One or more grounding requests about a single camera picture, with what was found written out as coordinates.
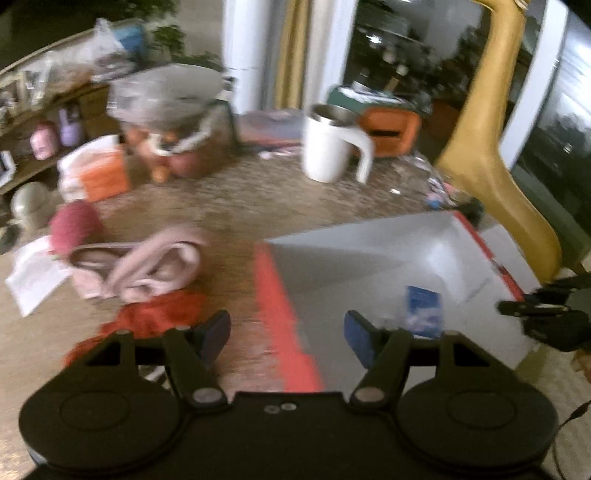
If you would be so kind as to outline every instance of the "screw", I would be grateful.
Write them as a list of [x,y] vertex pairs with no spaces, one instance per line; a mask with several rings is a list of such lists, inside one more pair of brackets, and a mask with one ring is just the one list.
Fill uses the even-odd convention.
[[263,411],[269,415],[276,415],[281,411],[281,409],[277,405],[265,405]]
[[281,409],[283,411],[294,411],[296,408],[297,405],[290,401],[281,404]]
[[355,391],[355,398],[361,403],[377,403],[386,398],[386,394],[378,387],[362,387]]
[[198,388],[193,392],[193,400],[197,403],[209,404],[219,402],[223,398],[223,393],[217,388]]

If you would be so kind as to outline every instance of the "stainless steel cup rim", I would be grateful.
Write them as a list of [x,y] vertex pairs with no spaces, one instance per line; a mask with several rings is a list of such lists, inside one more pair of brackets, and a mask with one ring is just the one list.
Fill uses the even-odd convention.
[[312,106],[309,117],[321,124],[333,127],[350,127],[355,124],[358,115],[341,106],[317,103]]

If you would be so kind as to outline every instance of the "shelf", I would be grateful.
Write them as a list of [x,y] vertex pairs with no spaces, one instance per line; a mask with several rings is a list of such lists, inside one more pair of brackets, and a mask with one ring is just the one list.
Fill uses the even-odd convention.
[[57,153],[57,155],[54,155],[53,157],[48,158],[47,160],[37,160],[35,157],[28,157],[27,159],[19,161],[17,163],[17,171],[14,174],[14,178],[7,184],[0,187],[0,196],[19,187],[27,180],[33,178],[38,173],[41,173],[42,171],[45,171],[48,168],[55,167],[57,165],[57,162],[61,160],[62,157],[70,153],[72,150],[72,148],[62,148]]
[[76,90],[72,90],[65,95],[56,97],[53,99],[51,103],[46,105],[45,107],[39,110],[27,110],[19,115],[17,115],[12,122],[4,129],[0,131],[0,139],[12,131],[23,125],[24,123],[32,120],[38,116],[43,116],[47,112],[50,112],[53,109],[56,109],[64,104],[76,100],[77,98],[87,95],[88,93],[95,92],[102,88],[108,88],[108,84],[106,83],[87,83],[86,85],[77,88]]

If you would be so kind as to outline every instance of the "mug handle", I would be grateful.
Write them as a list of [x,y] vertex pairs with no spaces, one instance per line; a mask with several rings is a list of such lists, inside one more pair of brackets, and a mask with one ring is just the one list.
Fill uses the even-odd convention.
[[360,127],[338,128],[337,132],[344,141],[355,145],[361,152],[359,167],[357,167],[357,181],[367,183],[369,171],[374,163],[374,141]]

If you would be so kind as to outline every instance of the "black cable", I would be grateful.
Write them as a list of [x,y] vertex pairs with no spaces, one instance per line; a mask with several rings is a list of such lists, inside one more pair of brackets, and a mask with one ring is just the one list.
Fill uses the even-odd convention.
[[589,406],[591,406],[591,400],[589,400],[588,402],[585,402],[582,405],[579,405],[577,408],[575,408],[574,412],[572,412],[569,415],[569,418],[567,418],[564,422],[562,422],[560,424],[560,426],[558,427],[558,430],[556,431],[556,437],[554,438],[554,442],[552,443],[552,459],[554,461],[554,464],[556,465],[556,471],[558,472],[558,476],[560,477],[560,480],[567,480],[567,479],[564,476],[564,473],[562,473],[562,470],[560,468],[560,462],[558,461],[558,453],[556,451],[556,439],[558,438],[558,433],[560,432],[560,430],[562,430],[562,427],[564,427],[567,423],[569,423],[573,420],[579,419],[583,415],[585,415],[587,413],[587,410],[589,409]]

